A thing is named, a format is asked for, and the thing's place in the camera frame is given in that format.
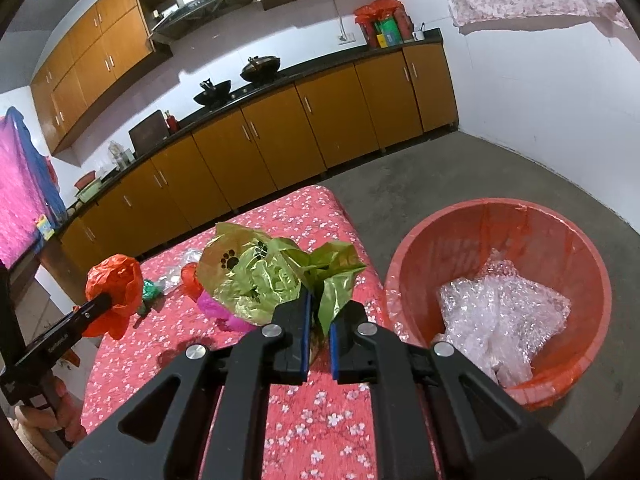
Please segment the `left hand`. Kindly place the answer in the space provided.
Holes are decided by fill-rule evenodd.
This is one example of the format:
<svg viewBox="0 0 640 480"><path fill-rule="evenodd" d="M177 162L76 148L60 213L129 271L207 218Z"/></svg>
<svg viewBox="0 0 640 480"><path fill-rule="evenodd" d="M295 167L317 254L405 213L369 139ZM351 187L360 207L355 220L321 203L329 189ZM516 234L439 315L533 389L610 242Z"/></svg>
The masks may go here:
<svg viewBox="0 0 640 480"><path fill-rule="evenodd" d="M60 404L58 404L55 414L31 406L17 405L14 410L14 419L9 419L9 422L15 431L21 429L26 434L31 432L30 442L32 444L36 444L36 437L43 437L43 431L63 429L65 440L76 445L87 435L80 420L81 400L68 391L62 379L54 376L52 385L56 395L60 398Z"/></svg>

